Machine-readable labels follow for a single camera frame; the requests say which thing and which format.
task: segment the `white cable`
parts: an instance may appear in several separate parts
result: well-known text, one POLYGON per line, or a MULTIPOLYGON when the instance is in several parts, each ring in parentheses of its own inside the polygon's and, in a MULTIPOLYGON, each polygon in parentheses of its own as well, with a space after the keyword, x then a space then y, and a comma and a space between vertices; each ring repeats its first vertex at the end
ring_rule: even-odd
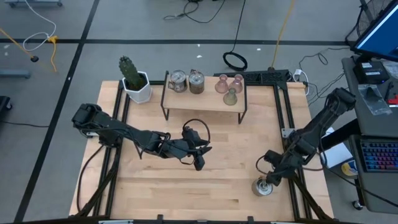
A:
POLYGON ((42 19, 44 19, 45 21, 47 21, 47 22, 49 22, 49 23, 51 23, 51 24, 54 25, 54 31, 51 33, 51 35, 49 35, 49 34, 46 33, 46 32, 38 32, 38 33, 33 34, 33 35, 31 35, 30 37, 28 37, 28 38, 26 38, 26 39, 24 40, 24 42, 22 43, 22 46, 23 46, 23 48, 24 48, 26 51, 30 52, 30 51, 36 50, 36 49, 38 49, 39 47, 41 47, 51 36, 53 36, 54 33, 55 33, 55 30, 57 29, 57 25, 56 25, 54 22, 52 22, 51 20, 46 19, 46 18, 44 18, 43 16, 41 16, 41 15, 40 15, 39 13, 37 13, 35 10, 33 10, 33 8, 30 6, 30 4, 27 2, 27 0, 25 0, 25 3, 27 4, 27 6, 29 7, 29 9, 30 9, 34 14, 36 14, 36 15, 39 16, 40 18, 42 18, 42 19), (41 44, 39 44, 38 46, 36 46, 35 48, 33 48, 33 49, 26 49, 26 47, 25 47, 26 42, 27 42, 29 39, 31 39, 32 37, 34 37, 34 36, 36 36, 36 35, 40 35, 40 34, 46 35, 47 38, 46 38, 45 40, 43 40, 43 42, 42 42, 41 44))
MULTIPOLYGON (((305 76, 305 81, 306 81, 307 83, 310 83, 309 80, 308 80, 307 74, 306 74, 303 70, 301 70, 301 69, 296 69, 296 71, 294 72, 294 74, 293 74, 293 76, 292 76, 293 81, 297 82, 297 80, 300 79, 300 75, 301 75, 301 74, 304 74, 304 76, 305 76)), ((310 88, 307 86, 307 92, 305 92, 305 95, 308 96, 309 93, 310 93, 310 88)))

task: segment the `cactus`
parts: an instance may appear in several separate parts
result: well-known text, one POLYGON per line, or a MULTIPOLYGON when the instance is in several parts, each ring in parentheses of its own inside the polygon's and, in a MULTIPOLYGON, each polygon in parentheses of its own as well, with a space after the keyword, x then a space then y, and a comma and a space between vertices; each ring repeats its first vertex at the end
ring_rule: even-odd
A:
POLYGON ((146 79, 142 77, 132 61, 127 56, 122 56, 119 61, 119 68, 127 80, 127 87, 130 90, 139 91, 146 85, 146 79))

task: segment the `wooden tabletop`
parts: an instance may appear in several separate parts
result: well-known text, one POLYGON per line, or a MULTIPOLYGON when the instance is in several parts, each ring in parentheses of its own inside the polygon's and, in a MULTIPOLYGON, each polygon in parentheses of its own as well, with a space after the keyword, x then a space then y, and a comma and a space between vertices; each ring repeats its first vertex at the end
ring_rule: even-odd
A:
MULTIPOLYGON (((202 110, 202 111, 224 111, 224 112, 244 112, 244 90, 237 93, 238 102, 229 106, 223 101, 225 95, 215 90, 219 77, 205 77, 205 90, 200 94, 193 94, 188 88, 183 93, 176 93, 174 90, 165 87, 163 107, 166 109, 181 110, 202 110)), ((227 83, 231 83, 234 78, 228 78, 227 83)), ((170 81, 170 75, 167 76, 167 82, 170 81)))
MULTIPOLYGON (((117 86, 115 81, 103 82, 99 93, 98 104, 108 114, 113 112, 117 86)), ((196 171, 193 166, 183 165, 176 159, 144 154, 139 160, 133 143, 124 141, 111 218, 153 220, 163 214, 166 220, 245 221, 247 216, 253 216, 255 221, 294 220, 287 180, 283 179, 266 197, 257 197, 251 192, 251 184, 260 174, 254 165, 257 158, 268 149, 283 151, 272 87, 248 86, 248 112, 241 124, 236 122, 234 113, 214 111, 175 110, 166 121, 160 108, 162 86, 152 87, 150 102, 141 105, 130 102, 127 123, 138 129, 170 132, 172 139, 177 139, 181 138, 184 122, 200 118, 209 126, 213 149, 204 155, 203 170, 196 171)), ((302 128, 311 120, 303 85, 288 83, 288 88, 296 128, 302 128)), ((280 95, 285 111, 281 91, 280 95)), ((191 123, 190 126, 206 138, 201 124, 191 123)), ((98 146, 97 138, 88 140, 82 164, 98 146)), ((82 178, 81 205, 98 186, 103 156, 104 150, 86 168, 82 178)), ((265 162, 259 167, 265 172, 272 169, 265 162)), ((319 159, 312 159, 308 167, 321 167, 319 159)), ((304 173, 308 191, 333 217, 323 172, 304 173)), ((302 197, 297 188, 296 191, 300 215, 304 217, 302 197)), ((104 207, 103 203, 100 214, 104 213, 104 207)), ((70 214, 76 212, 75 194, 70 214)))

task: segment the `computer monitor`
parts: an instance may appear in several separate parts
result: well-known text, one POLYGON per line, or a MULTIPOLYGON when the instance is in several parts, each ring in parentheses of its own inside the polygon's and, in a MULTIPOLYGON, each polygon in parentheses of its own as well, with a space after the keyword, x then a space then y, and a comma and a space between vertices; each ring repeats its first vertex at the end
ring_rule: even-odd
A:
POLYGON ((397 0, 390 2, 351 50, 361 53, 364 57, 384 58, 398 62, 397 0))

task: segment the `gray floor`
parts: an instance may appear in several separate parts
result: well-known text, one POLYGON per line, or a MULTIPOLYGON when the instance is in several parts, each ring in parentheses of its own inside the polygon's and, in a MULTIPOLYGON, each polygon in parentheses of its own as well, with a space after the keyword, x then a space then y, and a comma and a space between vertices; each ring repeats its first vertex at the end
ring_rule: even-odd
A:
MULTIPOLYGON (((46 6, 37 8, 37 11, 57 23, 56 34, 61 39, 79 39, 93 0, 68 0, 63 3, 62 8, 46 6)), ((88 38, 233 39, 242 3, 242 0, 227 0, 213 22, 196 24, 186 18, 162 20, 166 15, 179 14, 185 4, 183 0, 101 0, 88 38)), ((289 0, 248 1, 239 39, 276 40, 289 3, 289 0)), ((219 5, 220 2, 204 1, 192 16, 206 20, 219 5)), ((358 6, 359 1, 354 0, 297 1, 283 39, 341 41, 355 23, 358 6)), ((5 4, 0 4, 0 21, 0 27, 15 38, 26 38, 34 32, 50 32, 52 28, 28 9, 11 9, 5 4)), ((55 74, 30 62, 15 45, 0 44, 1 68, 25 68, 32 72, 32 78, 28 80, 1 79, 0 93, 10 96, 14 103, 7 120, 49 124, 76 47, 77 44, 57 45, 59 73, 55 74)), ((248 71, 265 70, 271 64, 274 47, 237 45, 235 52, 247 58, 248 71)), ((281 45, 274 66, 294 72, 304 55, 315 54, 327 47, 332 46, 281 45)), ((24 220, 68 215, 86 142, 72 128, 70 119, 81 103, 96 102, 103 80, 122 77, 118 68, 120 56, 129 56, 139 70, 148 73, 151 80, 161 80, 166 70, 197 68, 206 75, 229 72, 231 70, 223 63, 221 56, 231 48, 231 45, 212 44, 86 44, 24 220)), ((51 66, 51 53, 50 44, 35 51, 46 67, 51 66)), ((323 87, 341 73, 340 61, 350 55, 347 49, 327 51, 328 65, 322 65, 317 58, 310 58, 302 66, 310 82, 323 87)), ((347 84, 342 78, 334 86, 347 87, 347 84)), ((316 101, 310 107, 311 114, 315 115, 322 107, 323 100, 316 101)), ((333 127, 339 128, 354 117, 354 113, 346 113, 333 127)), ((0 170, 3 173, 0 182, 0 223, 13 221, 46 131, 46 128, 1 125, 0 170)), ((361 223, 393 223, 397 220, 397 215, 354 210, 350 204, 356 199, 354 187, 327 172, 325 175, 336 218, 361 223)))

